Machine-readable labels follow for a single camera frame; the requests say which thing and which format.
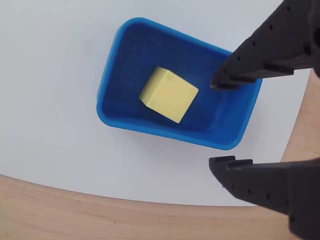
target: white tabletop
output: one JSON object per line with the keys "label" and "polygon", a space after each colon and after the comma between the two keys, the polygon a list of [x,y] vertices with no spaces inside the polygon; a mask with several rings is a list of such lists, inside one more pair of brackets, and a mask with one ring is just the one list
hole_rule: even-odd
{"label": "white tabletop", "polygon": [[0,174],[130,200],[248,206],[208,159],[279,162],[309,70],[263,82],[241,143],[230,151],[117,129],[96,112],[117,29],[145,17],[234,51],[281,0],[0,1]]}

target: white table surface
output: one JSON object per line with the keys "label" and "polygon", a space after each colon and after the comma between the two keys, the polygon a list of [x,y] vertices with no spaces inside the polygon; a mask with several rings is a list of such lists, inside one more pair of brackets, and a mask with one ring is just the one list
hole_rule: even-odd
{"label": "white table surface", "polygon": [[0,174],[130,200],[249,206],[211,174],[210,157],[279,162],[309,70],[268,79],[230,151],[103,124],[96,97],[114,35],[145,17],[234,51],[281,0],[1,0]]}

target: wooden surface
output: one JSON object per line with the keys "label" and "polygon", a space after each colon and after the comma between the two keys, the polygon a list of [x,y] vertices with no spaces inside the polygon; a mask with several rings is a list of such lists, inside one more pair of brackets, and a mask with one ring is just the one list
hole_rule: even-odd
{"label": "wooden surface", "polygon": [[[311,74],[283,161],[320,156],[320,79]],[[261,207],[185,206],[60,190],[0,175],[0,240],[293,240]]]}

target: yellow cube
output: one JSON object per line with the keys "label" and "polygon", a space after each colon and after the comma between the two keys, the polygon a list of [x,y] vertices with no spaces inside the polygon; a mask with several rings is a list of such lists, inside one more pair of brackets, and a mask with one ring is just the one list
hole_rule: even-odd
{"label": "yellow cube", "polygon": [[157,67],[139,98],[148,108],[178,124],[198,91],[173,72]]}

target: blue plastic container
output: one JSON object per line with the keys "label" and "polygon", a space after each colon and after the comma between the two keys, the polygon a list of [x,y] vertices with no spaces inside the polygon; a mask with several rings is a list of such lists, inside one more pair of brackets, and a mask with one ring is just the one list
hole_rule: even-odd
{"label": "blue plastic container", "polygon": [[[244,135],[262,80],[238,90],[212,91],[211,78],[230,54],[145,18],[130,19],[114,38],[97,95],[97,114],[112,127],[232,149]],[[179,124],[139,99],[156,66],[199,89]]]}

